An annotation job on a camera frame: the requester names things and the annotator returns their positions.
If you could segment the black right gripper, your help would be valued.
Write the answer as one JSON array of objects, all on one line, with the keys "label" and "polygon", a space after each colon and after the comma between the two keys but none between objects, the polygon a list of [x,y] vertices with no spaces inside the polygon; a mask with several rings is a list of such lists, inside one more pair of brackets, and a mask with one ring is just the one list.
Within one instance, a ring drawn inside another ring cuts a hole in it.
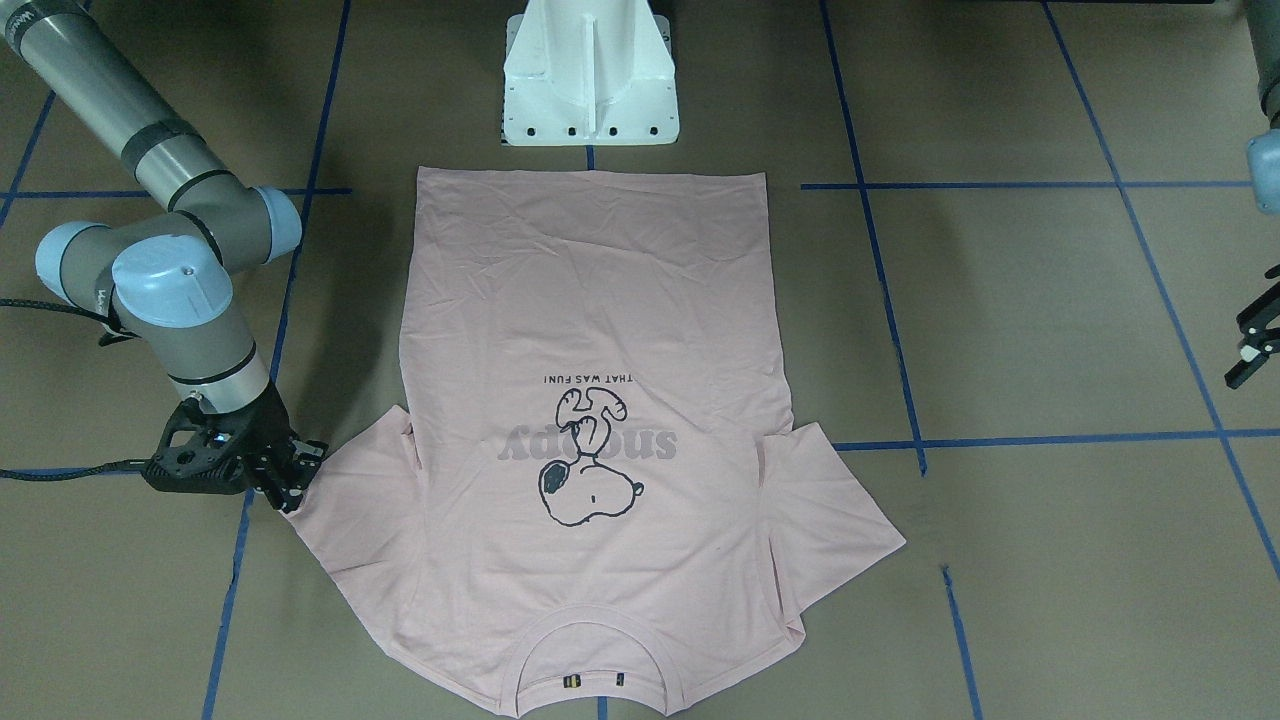
[{"label": "black right gripper", "polygon": [[269,383],[232,413],[202,413],[192,398],[182,401],[141,475],[161,492],[257,489],[273,509],[289,514],[305,501],[305,488],[326,455],[328,445],[298,439],[278,388]]}]

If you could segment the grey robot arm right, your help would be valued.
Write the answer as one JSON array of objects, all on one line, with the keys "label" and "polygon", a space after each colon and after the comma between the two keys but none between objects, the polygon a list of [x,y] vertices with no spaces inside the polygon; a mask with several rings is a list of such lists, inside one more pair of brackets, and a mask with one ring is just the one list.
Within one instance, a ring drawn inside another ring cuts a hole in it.
[{"label": "grey robot arm right", "polygon": [[243,184],[79,3],[5,1],[3,40],[163,208],[128,225],[59,225],[35,255],[56,311],[100,323],[105,345],[142,340],[180,397],[147,457],[88,474],[134,471],[173,493],[256,492],[296,511],[326,446],[296,434],[232,282],[297,250],[294,204]]}]

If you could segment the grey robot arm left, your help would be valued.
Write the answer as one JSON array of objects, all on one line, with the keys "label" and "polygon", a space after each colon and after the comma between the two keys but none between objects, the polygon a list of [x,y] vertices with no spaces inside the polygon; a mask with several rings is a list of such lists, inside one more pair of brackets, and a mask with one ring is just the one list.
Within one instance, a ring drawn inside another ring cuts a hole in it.
[{"label": "grey robot arm left", "polygon": [[[1245,160],[1257,209],[1279,214],[1279,3],[1245,1],[1244,18],[1258,74],[1257,97],[1268,128],[1251,138]],[[1239,360],[1224,375],[1230,389],[1240,388],[1272,356],[1279,346],[1277,266],[1263,274],[1272,284],[1236,314],[1240,332]]]}]

